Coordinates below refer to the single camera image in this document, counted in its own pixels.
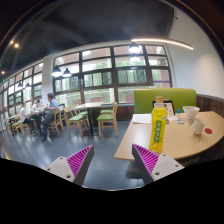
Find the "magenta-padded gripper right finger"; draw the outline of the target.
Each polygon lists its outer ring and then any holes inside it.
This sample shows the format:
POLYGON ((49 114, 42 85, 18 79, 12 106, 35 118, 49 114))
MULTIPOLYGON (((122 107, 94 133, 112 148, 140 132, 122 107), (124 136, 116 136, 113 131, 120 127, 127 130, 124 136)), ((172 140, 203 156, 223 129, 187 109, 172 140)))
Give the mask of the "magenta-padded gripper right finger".
POLYGON ((132 155, 145 185, 183 169, 183 166, 168 154, 157 154, 137 144, 132 145, 132 155))

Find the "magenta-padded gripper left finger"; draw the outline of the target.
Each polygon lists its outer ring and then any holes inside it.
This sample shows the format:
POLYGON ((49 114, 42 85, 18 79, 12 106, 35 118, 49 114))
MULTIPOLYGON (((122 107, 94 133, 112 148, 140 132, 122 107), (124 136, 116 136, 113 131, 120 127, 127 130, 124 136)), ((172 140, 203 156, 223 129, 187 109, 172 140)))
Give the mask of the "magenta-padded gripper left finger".
POLYGON ((46 170, 78 186, 82 186, 93 156, 94 146, 89 145, 68 157, 58 157, 46 170))

